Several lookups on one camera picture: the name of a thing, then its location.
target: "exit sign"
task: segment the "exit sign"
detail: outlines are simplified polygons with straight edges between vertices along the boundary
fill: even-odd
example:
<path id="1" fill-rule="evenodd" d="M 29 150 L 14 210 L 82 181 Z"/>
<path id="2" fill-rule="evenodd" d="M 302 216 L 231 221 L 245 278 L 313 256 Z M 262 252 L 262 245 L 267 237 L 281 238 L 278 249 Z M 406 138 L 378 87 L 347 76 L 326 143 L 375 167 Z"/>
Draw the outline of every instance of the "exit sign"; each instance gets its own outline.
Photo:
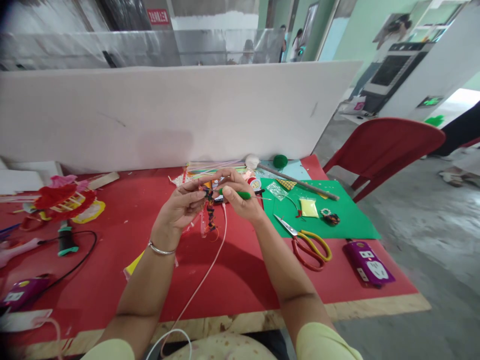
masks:
<path id="1" fill-rule="evenodd" d="M 167 9 L 147 9 L 148 19 L 152 25 L 168 25 L 169 15 Z"/>
<path id="2" fill-rule="evenodd" d="M 420 104 L 418 104 L 417 108 L 427 108 L 438 105 L 443 99 L 444 96 L 427 96 Z"/>

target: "green exit sign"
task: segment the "green exit sign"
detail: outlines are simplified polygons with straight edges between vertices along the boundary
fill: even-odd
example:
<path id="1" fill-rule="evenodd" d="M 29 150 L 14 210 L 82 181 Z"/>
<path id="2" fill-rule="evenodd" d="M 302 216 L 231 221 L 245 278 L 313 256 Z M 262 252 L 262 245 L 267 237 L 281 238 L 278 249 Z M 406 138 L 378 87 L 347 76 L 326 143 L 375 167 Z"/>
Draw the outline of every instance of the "green exit sign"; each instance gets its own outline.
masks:
<path id="1" fill-rule="evenodd" d="M 427 108 L 427 107 L 438 105 L 443 99 L 444 99 L 444 96 L 427 96 L 417 106 L 417 108 Z"/>

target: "hand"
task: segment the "hand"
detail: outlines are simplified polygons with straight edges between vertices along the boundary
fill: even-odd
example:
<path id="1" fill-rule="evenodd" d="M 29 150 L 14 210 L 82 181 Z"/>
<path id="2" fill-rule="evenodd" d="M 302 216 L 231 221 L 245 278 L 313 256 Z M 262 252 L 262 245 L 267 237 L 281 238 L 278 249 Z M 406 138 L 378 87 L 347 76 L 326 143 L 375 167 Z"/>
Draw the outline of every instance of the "hand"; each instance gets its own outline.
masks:
<path id="1" fill-rule="evenodd" d="M 259 200 L 256 198 L 254 190 L 249 184 L 247 184 L 237 170 L 229 167 L 217 171 L 213 176 L 215 179 L 224 177 L 217 189 L 223 189 L 224 199 L 231 203 L 235 212 L 242 218 L 245 218 L 254 224 L 263 220 L 267 216 L 262 209 Z M 251 198 L 244 200 L 237 194 L 237 192 L 250 193 Z"/>
<path id="2" fill-rule="evenodd" d="M 199 186 L 214 179 L 204 176 L 175 189 L 161 207 L 151 230 L 150 239 L 160 250 L 172 251 L 179 244 L 183 229 L 190 224 L 205 205 L 205 191 Z"/>

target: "red table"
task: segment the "red table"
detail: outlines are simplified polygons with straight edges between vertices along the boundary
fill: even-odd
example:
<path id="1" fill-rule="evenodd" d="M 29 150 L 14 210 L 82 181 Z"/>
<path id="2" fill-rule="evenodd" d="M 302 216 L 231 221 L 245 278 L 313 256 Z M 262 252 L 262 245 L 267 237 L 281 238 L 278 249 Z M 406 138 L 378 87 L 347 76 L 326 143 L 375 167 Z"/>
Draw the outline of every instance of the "red table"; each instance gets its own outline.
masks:
<path id="1" fill-rule="evenodd" d="M 314 180 L 328 180 L 316 156 L 302 159 Z M 81 354 L 90 349 L 102 329 L 115 314 L 126 284 L 123 269 L 146 247 L 151 226 L 162 204 L 175 186 L 170 183 L 180 168 L 163 168 L 121 172 L 120 179 L 99 190 L 99 200 L 106 203 L 98 219 L 83 225 L 74 225 L 73 231 L 92 230 L 98 243 L 88 260 L 59 285 L 49 290 L 35 304 L 34 309 L 53 309 L 51 317 L 61 327 L 64 355 Z M 9 214 L 20 209 L 20 204 L 1 204 L 0 229 L 19 223 L 25 213 Z M 279 304 L 262 260 L 259 244 L 251 225 L 226 206 L 228 228 L 226 240 L 218 260 L 183 315 L 179 326 L 197 339 L 224 330 L 251 332 L 283 326 L 277 309 Z M 176 253 L 179 267 L 173 272 L 171 287 L 165 301 L 157 339 L 169 329 L 198 286 L 212 263 L 224 233 L 224 215 L 216 207 L 216 224 L 220 237 L 210 242 L 201 238 L 197 225 L 184 235 Z M 22 240 L 33 237 L 51 239 L 57 236 L 58 223 L 48 223 L 43 229 L 25 233 L 16 231 L 11 236 Z M 83 234 L 76 238 L 80 250 L 66 257 L 57 256 L 54 242 L 13 258 L 0 269 L 1 296 L 13 283 L 40 274 L 55 278 L 68 272 L 87 253 L 93 238 Z M 285 239 L 291 247 L 291 239 Z M 396 282 L 382 289 L 365 288 L 354 273 L 342 247 L 345 240 L 327 239 L 333 259 L 322 272 L 305 269 L 319 295 L 327 304 L 334 321 L 393 315 L 429 310 L 430 304 L 412 285 L 377 240 L 368 240 L 370 246 L 396 278 Z M 44 359 L 55 356 L 55 330 L 46 324 L 42 330 L 32 330 L 11 336 L 13 344 L 29 357 Z"/>

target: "green paper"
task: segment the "green paper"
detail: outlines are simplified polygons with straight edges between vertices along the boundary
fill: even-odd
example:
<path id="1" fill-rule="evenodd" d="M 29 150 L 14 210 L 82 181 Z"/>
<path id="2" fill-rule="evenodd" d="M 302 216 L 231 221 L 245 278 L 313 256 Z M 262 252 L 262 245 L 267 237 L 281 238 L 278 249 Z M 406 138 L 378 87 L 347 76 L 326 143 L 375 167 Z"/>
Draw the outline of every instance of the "green paper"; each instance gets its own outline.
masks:
<path id="1" fill-rule="evenodd" d="M 375 229 L 369 218 L 358 208 L 352 198 L 347 194 L 344 188 L 338 181 L 328 180 L 304 180 L 303 182 L 313 185 L 319 189 L 325 190 L 340 197 L 340 200 L 335 201 L 330 198 L 324 199 L 316 192 L 308 190 L 301 185 L 295 187 L 288 192 L 288 197 L 291 198 L 298 209 L 300 206 L 300 197 L 316 199 L 316 209 L 318 211 L 317 217 L 296 217 L 298 215 L 294 204 L 287 198 L 282 201 L 278 200 L 267 190 L 268 185 L 274 179 L 263 178 L 261 180 L 261 187 L 265 189 L 262 194 L 264 198 L 271 200 L 263 201 L 263 208 L 270 218 L 270 221 L 275 226 L 282 238 L 291 238 L 290 233 L 280 224 L 275 218 L 274 214 L 286 221 L 295 230 L 307 230 L 315 233 L 324 239 L 380 239 L 380 234 Z M 332 214 L 337 214 L 340 218 L 338 225 L 332 226 L 323 220 L 320 214 L 322 209 L 329 209 Z"/>

